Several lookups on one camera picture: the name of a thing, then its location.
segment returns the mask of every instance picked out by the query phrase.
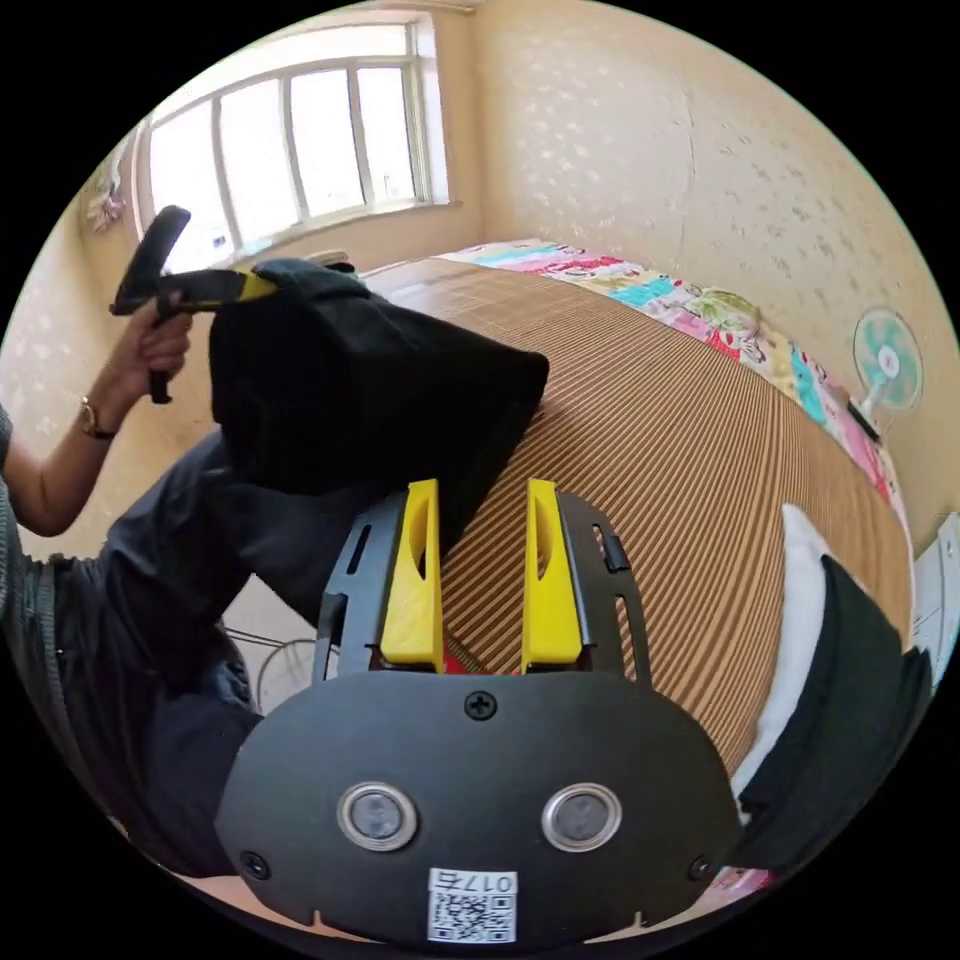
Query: white pillow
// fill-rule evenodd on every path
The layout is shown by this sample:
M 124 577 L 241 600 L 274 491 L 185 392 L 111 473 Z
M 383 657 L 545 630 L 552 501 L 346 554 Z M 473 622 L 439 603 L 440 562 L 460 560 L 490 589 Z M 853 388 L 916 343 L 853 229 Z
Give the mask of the white pillow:
M 740 794 L 797 709 L 823 627 L 827 582 L 821 557 L 832 555 L 830 547 L 802 510 L 784 504 L 782 515 L 784 584 L 780 649 L 770 694 L 757 721 L 753 746 L 730 778 L 738 806 Z M 740 819 L 744 823 L 749 821 L 743 812 Z

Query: window sill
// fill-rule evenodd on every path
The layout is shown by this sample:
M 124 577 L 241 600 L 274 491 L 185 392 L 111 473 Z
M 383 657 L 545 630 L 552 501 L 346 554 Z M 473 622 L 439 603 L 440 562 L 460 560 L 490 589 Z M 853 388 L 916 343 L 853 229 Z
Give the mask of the window sill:
M 335 227 L 343 227 L 347 224 L 362 223 L 367 220 L 382 220 L 404 213 L 412 213 L 415 210 L 455 209 L 460 206 L 462 206 L 462 201 L 460 200 L 450 200 L 445 203 L 415 200 L 404 201 L 403 203 L 383 204 L 375 208 L 346 210 L 327 217 L 318 217 L 306 223 L 298 223 L 289 230 L 274 234 L 272 237 L 266 237 L 262 240 L 248 243 L 231 256 L 212 264 L 212 266 L 219 269 L 236 267 L 255 258 L 260 258 L 264 253 L 269 253 L 277 247 L 286 246 L 288 243 L 294 243 L 308 237 L 320 236 L 327 230 L 332 230 Z

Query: wrist watch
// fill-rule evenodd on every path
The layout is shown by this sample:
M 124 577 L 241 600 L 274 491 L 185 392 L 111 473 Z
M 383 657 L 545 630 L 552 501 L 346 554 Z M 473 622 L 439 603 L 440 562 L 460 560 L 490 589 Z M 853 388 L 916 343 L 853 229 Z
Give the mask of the wrist watch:
M 116 433 L 108 433 L 97 425 L 97 411 L 90 405 L 90 398 L 80 401 L 80 429 L 94 440 L 112 440 Z

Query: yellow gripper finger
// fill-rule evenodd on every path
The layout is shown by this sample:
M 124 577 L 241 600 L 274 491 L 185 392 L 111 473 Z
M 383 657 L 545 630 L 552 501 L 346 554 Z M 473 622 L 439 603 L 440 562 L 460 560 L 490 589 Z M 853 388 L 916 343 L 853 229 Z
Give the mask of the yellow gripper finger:
M 567 559 L 556 485 L 527 486 L 521 670 L 569 666 L 580 658 L 580 618 Z
M 398 667 L 431 666 L 437 673 L 443 673 L 436 480 L 411 483 L 407 492 L 380 653 L 387 663 Z

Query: bed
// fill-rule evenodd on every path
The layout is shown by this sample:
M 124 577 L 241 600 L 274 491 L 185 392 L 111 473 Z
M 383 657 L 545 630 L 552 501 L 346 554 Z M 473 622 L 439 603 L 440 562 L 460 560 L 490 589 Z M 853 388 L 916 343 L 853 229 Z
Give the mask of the bed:
M 809 517 L 906 648 L 912 567 L 893 465 L 828 374 L 776 331 L 704 309 L 691 284 L 540 240 L 364 279 L 551 361 L 541 410 L 444 569 L 445 622 L 474 667 L 519 664 L 531 476 L 610 517 L 643 597 L 654 683 L 728 771 L 751 746 L 775 666 L 783 504 Z

